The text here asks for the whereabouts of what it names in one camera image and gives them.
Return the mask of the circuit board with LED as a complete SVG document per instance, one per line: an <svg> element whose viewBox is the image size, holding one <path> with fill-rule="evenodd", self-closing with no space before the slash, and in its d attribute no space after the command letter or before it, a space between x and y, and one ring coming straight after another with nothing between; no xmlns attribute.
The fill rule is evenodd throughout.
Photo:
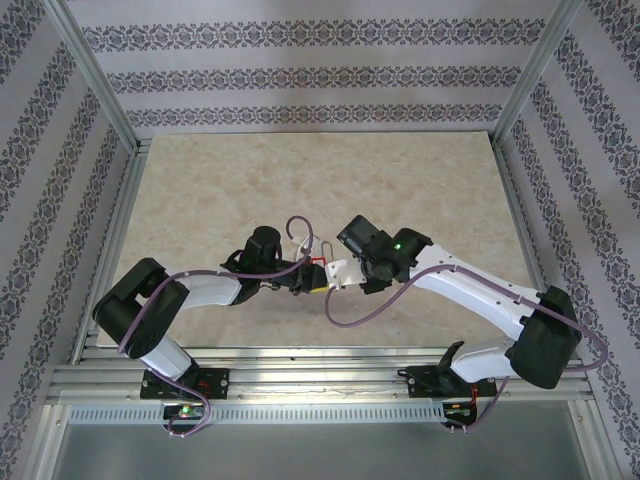
<svg viewBox="0 0 640 480"><path fill-rule="evenodd" d="M206 413L203 405L176 404L167 405L163 410L163 419L166 421L199 421Z"/></svg>
<svg viewBox="0 0 640 480"><path fill-rule="evenodd" d="M477 405L474 402L454 402L443 404L447 419L460 423L472 423L477 417Z"/></svg>

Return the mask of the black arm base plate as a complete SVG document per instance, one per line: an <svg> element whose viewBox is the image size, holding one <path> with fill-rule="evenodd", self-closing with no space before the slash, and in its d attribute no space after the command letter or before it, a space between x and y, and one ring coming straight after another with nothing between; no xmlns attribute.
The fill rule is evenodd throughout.
<svg viewBox="0 0 640 480"><path fill-rule="evenodd" d="M191 368L176 383L200 393L209 400L226 400L230 371L225 368ZM198 397L185 392L150 371L142 377L140 398L145 400L197 400Z"/></svg>
<svg viewBox="0 0 640 480"><path fill-rule="evenodd" d="M450 368L434 365L408 366L397 371L406 381L410 398L452 399L474 396L488 398L497 393L495 383L481 380L469 383Z"/></svg>

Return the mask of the grey metal sheet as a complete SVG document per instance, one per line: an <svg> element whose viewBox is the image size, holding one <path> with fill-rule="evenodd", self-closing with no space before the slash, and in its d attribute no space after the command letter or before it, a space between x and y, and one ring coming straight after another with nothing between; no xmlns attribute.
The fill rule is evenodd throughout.
<svg viewBox="0 0 640 480"><path fill-rule="evenodd" d="M72 426L52 480L588 480L571 436L429 424Z"/></svg>

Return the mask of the aluminium side rail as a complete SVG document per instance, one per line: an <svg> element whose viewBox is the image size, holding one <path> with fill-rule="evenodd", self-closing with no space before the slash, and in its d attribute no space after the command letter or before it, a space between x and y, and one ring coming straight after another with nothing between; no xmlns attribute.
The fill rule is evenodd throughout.
<svg viewBox="0 0 640 480"><path fill-rule="evenodd" d="M557 265L554 247L541 211L534 199L533 187L526 178L518 155L512 156L503 146L495 147L494 153L504 180L529 276L533 287L539 291L538 302L544 303L548 309L556 310L553 303L543 301L544 295L550 287L566 291L567 286Z"/></svg>
<svg viewBox="0 0 640 480"><path fill-rule="evenodd" d="M111 288L151 143L151 139L141 141L127 161L121 176L117 196L109 211L98 260L90 278L90 290L74 337L73 349L69 352L69 365L78 365L82 360L90 331L94 330L96 325L92 319L93 307Z"/></svg>

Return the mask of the aluminium base rail bed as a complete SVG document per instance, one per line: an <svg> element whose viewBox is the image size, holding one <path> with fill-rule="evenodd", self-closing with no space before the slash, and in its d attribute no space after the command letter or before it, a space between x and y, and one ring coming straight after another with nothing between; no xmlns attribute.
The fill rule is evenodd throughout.
<svg viewBox="0 0 640 480"><path fill-rule="evenodd" d="M204 367L226 368L231 402L347 403L400 401L408 396L399 369L435 365L442 348L419 347L219 347L190 348ZM90 346L69 365L55 368L50 405L136 401L144 367L115 348Z"/></svg>

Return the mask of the aluminium frame post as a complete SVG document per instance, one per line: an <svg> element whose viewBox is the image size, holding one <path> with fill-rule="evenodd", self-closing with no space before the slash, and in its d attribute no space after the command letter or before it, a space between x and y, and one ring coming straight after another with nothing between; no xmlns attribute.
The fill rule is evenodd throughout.
<svg viewBox="0 0 640 480"><path fill-rule="evenodd" d="M534 47L513 91L489 134L493 149L499 148L524 107L530 93L539 81L553 52L559 45L583 0L558 0L551 17Z"/></svg>
<svg viewBox="0 0 640 480"><path fill-rule="evenodd" d="M131 121L119 102L107 75L101 68L81 27L75 20L66 0L41 0L47 16L51 19L61 39L75 59L84 79L96 94L114 126L119 138L129 153L137 154L141 140L135 133Z"/></svg>

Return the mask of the red padlock with steel shackle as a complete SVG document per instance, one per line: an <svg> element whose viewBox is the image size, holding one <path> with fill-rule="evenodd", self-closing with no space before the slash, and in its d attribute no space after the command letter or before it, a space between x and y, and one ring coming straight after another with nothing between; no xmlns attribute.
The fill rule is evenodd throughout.
<svg viewBox="0 0 640 480"><path fill-rule="evenodd" d="M329 263L335 260L334 249L331 242L328 240L321 240L318 245L314 246L311 253L311 262L313 264L326 267Z"/></svg>

